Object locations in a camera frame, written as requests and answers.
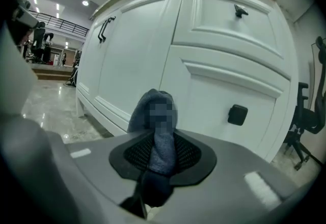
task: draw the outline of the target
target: cabinet door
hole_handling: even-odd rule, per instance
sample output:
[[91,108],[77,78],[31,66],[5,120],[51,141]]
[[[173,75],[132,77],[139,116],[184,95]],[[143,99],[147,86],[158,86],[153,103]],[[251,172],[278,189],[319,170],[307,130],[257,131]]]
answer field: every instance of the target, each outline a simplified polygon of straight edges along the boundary
[[[269,147],[263,147],[264,151],[257,148],[265,141],[272,117],[276,113],[284,116],[288,86],[284,77],[248,59],[222,51],[171,46],[160,90],[174,98],[177,128],[230,141],[264,157]],[[242,126],[228,123],[229,110],[235,104],[248,109]],[[278,123],[273,123],[274,136],[282,121],[278,118]]]
[[[103,59],[116,24],[114,21],[111,21],[105,26],[105,23],[110,17],[118,19],[119,14],[119,11],[115,11],[100,21],[95,22],[88,44],[84,47],[81,54],[82,60],[78,70],[77,87],[90,102],[93,102],[95,96],[97,96]],[[104,36],[106,40],[100,42],[98,36],[100,38]]]
[[181,0],[136,0],[120,9],[95,107],[123,130],[141,96],[159,88]]
[[[235,4],[248,16],[235,15]],[[183,0],[173,44],[234,53],[290,78],[282,13],[269,0]]]

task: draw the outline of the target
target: office chair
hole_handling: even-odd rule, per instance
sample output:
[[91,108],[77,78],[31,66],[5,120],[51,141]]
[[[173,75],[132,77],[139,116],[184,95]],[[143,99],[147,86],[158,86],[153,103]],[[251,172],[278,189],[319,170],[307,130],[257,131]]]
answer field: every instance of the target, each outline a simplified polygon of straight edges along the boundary
[[295,107],[293,119],[291,122],[290,129],[295,125],[294,131],[288,131],[284,143],[287,144],[285,152],[293,146],[296,153],[300,158],[300,162],[294,166],[298,171],[304,162],[307,162],[310,157],[316,160],[319,164],[321,162],[317,160],[309,150],[300,143],[301,135],[306,131],[313,134],[317,134],[325,126],[325,114],[326,114],[326,95],[322,95],[322,90],[325,82],[325,70],[326,70],[326,46],[322,41],[321,37],[316,39],[316,45],[319,48],[318,59],[322,64],[321,77],[319,81],[319,86],[317,90],[317,95],[315,99],[315,111],[304,108],[304,100],[308,97],[302,95],[302,89],[308,88],[308,84],[299,83],[298,94],[297,94],[297,106]]

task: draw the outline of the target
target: cabinet drawer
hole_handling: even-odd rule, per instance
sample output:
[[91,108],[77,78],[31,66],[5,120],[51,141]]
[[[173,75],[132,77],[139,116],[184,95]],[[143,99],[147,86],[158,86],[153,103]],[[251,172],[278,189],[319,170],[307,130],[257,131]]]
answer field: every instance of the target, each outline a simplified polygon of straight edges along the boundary
[[[248,16],[237,17],[236,4]],[[258,0],[183,0],[173,44],[234,53],[289,78],[281,14],[272,6]]]
[[[281,97],[288,85],[278,73],[248,59],[216,50],[171,46],[160,90],[175,100],[177,128],[234,142],[259,154],[257,148],[276,106],[280,115],[282,109],[285,114]],[[235,104],[248,109],[242,126],[228,123],[229,110]]]

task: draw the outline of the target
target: black door handle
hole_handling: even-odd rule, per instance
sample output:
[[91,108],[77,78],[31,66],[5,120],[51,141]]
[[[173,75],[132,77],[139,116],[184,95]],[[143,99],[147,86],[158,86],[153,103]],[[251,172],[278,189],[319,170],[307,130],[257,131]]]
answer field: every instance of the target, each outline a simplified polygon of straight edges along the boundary
[[103,38],[103,42],[105,42],[105,40],[106,40],[106,37],[103,35],[103,33],[104,33],[105,29],[106,29],[107,24],[110,23],[110,22],[111,22],[111,20],[110,20],[110,18],[108,18],[107,21],[103,23],[103,25],[105,24],[105,26],[103,28],[103,31],[102,31],[102,34],[101,34],[102,38]]
[[237,16],[238,18],[242,18],[243,14],[247,16],[249,15],[248,11],[244,6],[234,4],[234,7],[235,7],[235,16]]
[[101,34],[101,31],[102,31],[102,28],[103,28],[104,24],[105,24],[105,22],[102,24],[102,27],[100,29],[100,32],[97,35],[98,39],[100,40],[100,43],[102,43],[102,40],[103,40],[103,39],[100,38],[100,34]]

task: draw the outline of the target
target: marble floor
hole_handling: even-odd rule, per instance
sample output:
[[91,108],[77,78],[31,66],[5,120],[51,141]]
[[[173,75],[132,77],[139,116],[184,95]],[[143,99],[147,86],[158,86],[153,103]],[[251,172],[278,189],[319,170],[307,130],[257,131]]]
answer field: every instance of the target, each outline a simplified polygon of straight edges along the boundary
[[314,180],[321,170],[320,165],[310,158],[299,171],[296,171],[294,166],[300,159],[293,147],[284,154],[285,147],[286,144],[281,146],[271,164],[287,175],[298,187]]
[[83,142],[111,137],[87,111],[76,116],[76,88],[66,87],[62,81],[38,80],[32,89],[22,115],[48,131],[57,132],[64,143]]

